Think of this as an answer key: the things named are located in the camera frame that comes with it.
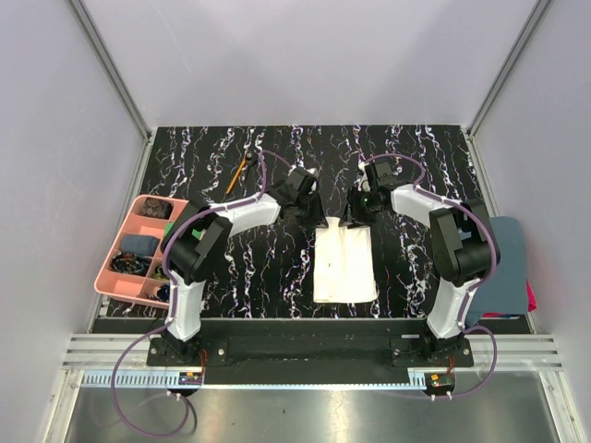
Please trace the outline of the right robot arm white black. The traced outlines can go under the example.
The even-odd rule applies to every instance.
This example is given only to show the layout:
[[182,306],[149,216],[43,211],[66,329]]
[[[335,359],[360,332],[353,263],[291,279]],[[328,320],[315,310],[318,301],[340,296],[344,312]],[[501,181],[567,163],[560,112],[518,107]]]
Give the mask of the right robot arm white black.
[[441,365],[461,347],[468,309],[501,255],[482,201],[462,202],[428,191],[420,185],[424,170],[414,182],[402,180],[393,172],[391,157],[381,154],[359,163],[360,178],[347,192],[339,224],[349,229],[369,226],[387,210],[429,228],[440,282],[426,327],[410,354],[428,365]]

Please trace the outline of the white cloth napkin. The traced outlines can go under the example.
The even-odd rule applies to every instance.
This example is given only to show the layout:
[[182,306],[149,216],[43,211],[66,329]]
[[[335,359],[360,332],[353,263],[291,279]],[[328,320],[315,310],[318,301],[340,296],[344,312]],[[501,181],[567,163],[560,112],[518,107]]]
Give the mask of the white cloth napkin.
[[370,228],[347,228],[336,217],[317,228],[314,245],[313,301],[362,304],[378,298]]

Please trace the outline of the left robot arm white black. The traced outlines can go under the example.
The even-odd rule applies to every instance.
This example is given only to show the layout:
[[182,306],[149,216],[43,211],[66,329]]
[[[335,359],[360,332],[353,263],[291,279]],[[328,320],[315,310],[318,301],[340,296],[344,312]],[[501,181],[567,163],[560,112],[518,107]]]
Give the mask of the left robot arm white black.
[[199,356],[195,338],[201,329],[202,295],[228,240],[290,218],[305,228],[329,226],[316,170],[296,167],[284,180],[264,185],[257,195],[234,202],[203,207],[195,202],[186,204],[161,245],[170,298],[167,319],[158,332],[168,341],[167,354],[176,363],[190,365]]

